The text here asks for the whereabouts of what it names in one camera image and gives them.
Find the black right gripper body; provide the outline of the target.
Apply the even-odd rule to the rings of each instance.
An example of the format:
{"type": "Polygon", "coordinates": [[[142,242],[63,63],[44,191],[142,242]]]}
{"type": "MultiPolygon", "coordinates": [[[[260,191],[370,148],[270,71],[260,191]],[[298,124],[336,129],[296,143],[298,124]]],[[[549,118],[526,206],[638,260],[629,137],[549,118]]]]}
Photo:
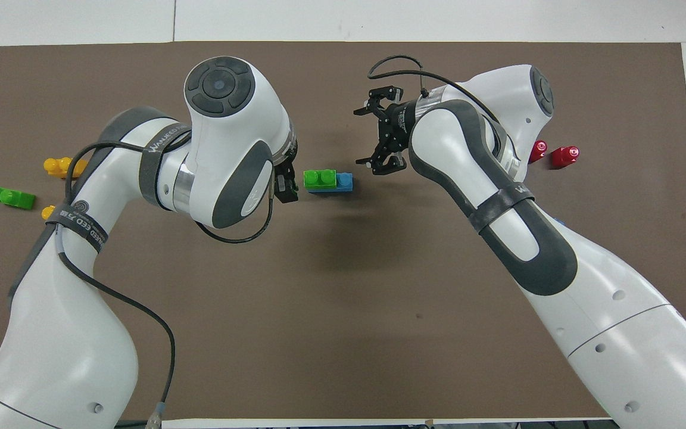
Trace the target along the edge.
{"type": "Polygon", "coordinates": [[[409,135],[416,124],[417,101],[378,106],[378,157],[401,152],[409,147],[409,135]]]}

